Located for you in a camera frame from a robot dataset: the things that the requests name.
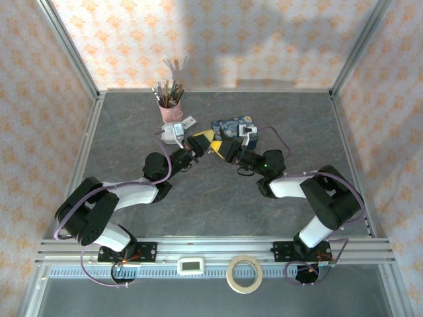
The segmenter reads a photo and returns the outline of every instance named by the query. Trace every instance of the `masking tape roll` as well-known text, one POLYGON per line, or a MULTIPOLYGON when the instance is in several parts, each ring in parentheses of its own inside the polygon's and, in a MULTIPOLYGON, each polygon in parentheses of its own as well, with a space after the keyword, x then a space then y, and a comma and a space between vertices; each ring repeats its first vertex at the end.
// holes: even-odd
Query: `masking tape roll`
POLYGON ((263 270, 259 262, 254 259, 252 256, 236 256, 234 257, 227 266, 226 270, 226 280, 229 286, 235 291, 240 294, 250 294, 258 289, 260 284, 263 280, 263 270), (247 287, 240 286, 237 282, 235 282, 233 278, 233 269, 235 266, 240 262, 247 262, 248 264, 251 264, 251 266, 254 268, 256 272, 256 279, 254 282, 247 287))

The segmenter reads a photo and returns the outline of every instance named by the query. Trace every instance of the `tissue box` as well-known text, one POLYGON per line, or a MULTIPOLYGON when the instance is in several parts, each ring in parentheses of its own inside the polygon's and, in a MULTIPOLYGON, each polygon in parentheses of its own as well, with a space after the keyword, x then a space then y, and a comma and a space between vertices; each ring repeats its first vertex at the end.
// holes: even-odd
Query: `tissue box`
MULTIPOLYGON (((211 123, 211 128, 215 133, 215 139, 221 141, 220 137, 220 128, 222 128, 224 134, 227 137, 238 139, 240 142, 243 141, 242 137, 237 137, 237 126, 239 124, 246 124, 247 127, 253 126, 254 122, 250 116, 243 116, 243 117, 235 117, 230 119, 223 119, 213 121, 211 123)), ((250 143, 247 146, 248 150, 254 150, 256 148, 256 144, 258 141, 258 134, 252 133, 250 134, 250 143)))

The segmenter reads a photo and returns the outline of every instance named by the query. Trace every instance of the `wallpaper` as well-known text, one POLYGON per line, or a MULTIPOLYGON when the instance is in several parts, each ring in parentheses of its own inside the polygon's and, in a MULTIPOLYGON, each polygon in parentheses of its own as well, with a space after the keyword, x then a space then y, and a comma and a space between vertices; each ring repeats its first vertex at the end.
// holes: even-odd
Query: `wallpaper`
POLYGON ((53 0, 97 87, 330 88, 377 0, 53 0))
POLYGON ((423 316, 423 10, 393 1, 341 93, 365 196, 423 316))
POLYGON ((92 101, 36 1, 3 1, 0 21, 0 315, 16 316, 92 101))

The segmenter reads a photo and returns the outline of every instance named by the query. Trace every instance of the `pen holder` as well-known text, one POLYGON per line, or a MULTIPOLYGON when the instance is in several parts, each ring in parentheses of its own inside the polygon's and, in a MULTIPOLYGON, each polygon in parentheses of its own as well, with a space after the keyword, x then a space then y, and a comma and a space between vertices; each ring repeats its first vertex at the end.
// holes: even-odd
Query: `pen holder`
POLYGON ((160 109, 161 117, 164 123, 170 122, 181 122, 184 112, 180 108, 180 102, 173 108, 164 108, 157 102, 157 106, 160 109))

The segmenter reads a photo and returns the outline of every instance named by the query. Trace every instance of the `patterned wall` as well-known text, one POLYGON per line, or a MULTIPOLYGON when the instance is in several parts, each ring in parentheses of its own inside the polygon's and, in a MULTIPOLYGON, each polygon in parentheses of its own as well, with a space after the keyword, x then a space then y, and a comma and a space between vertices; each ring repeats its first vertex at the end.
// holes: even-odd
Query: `patterned wall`
POLYGON ((393 1, 341 93, 348 140, 423 316, 423 10, 393 1))
POLYGON ((376 0, 53 0, 98 88, 330 88, 376 0))
POLYGON ((35 0, 0 6, 0 315, 16 316, 91 99, 35 0))

